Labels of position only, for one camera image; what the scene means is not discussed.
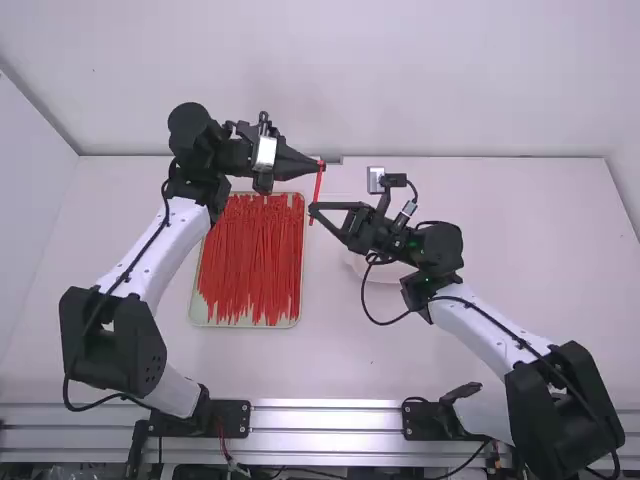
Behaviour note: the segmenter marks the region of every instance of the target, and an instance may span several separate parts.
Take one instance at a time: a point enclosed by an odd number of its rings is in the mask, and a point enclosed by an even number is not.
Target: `red straw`
[[[316,174],[316,186],[313,189],[313,201],[317,202],[318,197],[320,196],[320,183],[322,182],[322,171],[324,170],[324,160],[318,160],[318,165],[320,166],[320,170]],[[313,225],[313,217],[309,217],[309,226]]]

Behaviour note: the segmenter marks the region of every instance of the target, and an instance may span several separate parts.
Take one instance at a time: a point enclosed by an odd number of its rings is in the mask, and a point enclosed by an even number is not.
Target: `white wall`
[[[0,72],[0,358],[22,314],[77,159]]]
[[[308,152],[610,156],[640,226],[636,0],[9,1],[0,57],[87,154],[186,100]]]

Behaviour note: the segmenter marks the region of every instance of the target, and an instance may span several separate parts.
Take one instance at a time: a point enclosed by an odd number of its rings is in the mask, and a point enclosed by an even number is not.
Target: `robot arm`
[[[164,207],[133,248],[90,289],[71,287],[60,300],[67,408],[70,380],[122,392],[125,398],[184,419],[190,432],[212,428],[206,387],[167,363],[154,315],[167,284],[192,248],[218,221],[231,185],[226,175],[253,179],[268,195],[275,180],[315,174],[324,165],[293,150],[262,112],[257,125],[209,117],[187,103],[169,116],[175,158],[163,184]],[[107,330],[104,325],[112,324]]]
[[[408,227],[417,198],[407,202],[394,220],[386,218],[391,188],[411,184],[406,175],[385,174],[380,167],[370,167],[367,177],[369,193],[381,195],[376,208],[362,202],[309,206],[310,215],[350,251],[366,256],[369,268],[363,278],[363,306],[364,284],[372,266],[399,261],[415,267],[415,273],[400,279],[408,311],[453,334],[504,382],[513,444],[531,470],[539,478],[565,479],[611,453],[619,473],[615,449],[624,444],[624,432],[589,352],[576,342],[554,345],[478,298],[457,274],[464,266],[460,228],[440,221]],[[323,210],[346,211],[342,226],[334,225]],[[382,326],[404,317],[379,322],[366,307],[365,313]],[[481,387],[478,383],[463,385],[438,402],[407,399],[403,411],[411,415],[415,410],[424,412],[424,417],[417,418],[422,424],[457,424],[445,430],[464,434],[454,402],[474,395]],[[416,399],[422,403],[408,403]],[[405,438],[412,439],[406,430]]]

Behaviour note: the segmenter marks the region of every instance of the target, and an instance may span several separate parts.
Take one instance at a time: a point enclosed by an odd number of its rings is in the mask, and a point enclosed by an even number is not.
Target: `metal rail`
[[[249,465],[455,467],[478,442],[408,442],[401,432],[400,401],[254,400],[251,433],[228,440],[229,450]],[[627,443],[623,468],[640,469],[640,410],[621,411]],[[61,404],[0,404],[0,462],[125,462],[133,424],[148,412],[120,403],[85,413]],[[143,462],[158,461],[158,439],[149,439]],[[501,445],[503,465],[510,465]],[[164,438],[166,464],[223,464],[217,439]],[[484,455],[471,463],[484,466]],[[604,458],[594,468],[607,469]]]

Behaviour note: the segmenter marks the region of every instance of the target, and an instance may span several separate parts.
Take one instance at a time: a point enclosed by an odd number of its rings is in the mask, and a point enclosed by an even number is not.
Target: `black mounting bracket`
[[[453,409],[454,402],[477,393],[478,382],[469,382],[430,402],[421,397],[409,397],[402,402],[402,434],[408,441],[477,440],[482,435],[467,432]]]
[[[207,400],[207,404],[212,414],[204,428],[194,431],[192,425],[180,418],[153,411],[149,417],[148,436],[218,438],[220,425],[225,438],[249,436],[251,403],[248,400]]]
[[[152,411],[149,420],[138,420],[133,428],[131,447],[125,468],[124,480],[133,480],[138,477],[138,471],[142,462],[142,449],[147,439],[162,437],[190,437],[190,438],[218,438],[219,427],[225,438],[247,438],[250,431],[251,403],[248,400],[211,400],[205,397],[203,392],[201,401],[196,407],[199,412],[207,411],[209,420],[193,423],[189,419],[165,415],[158,411]]]

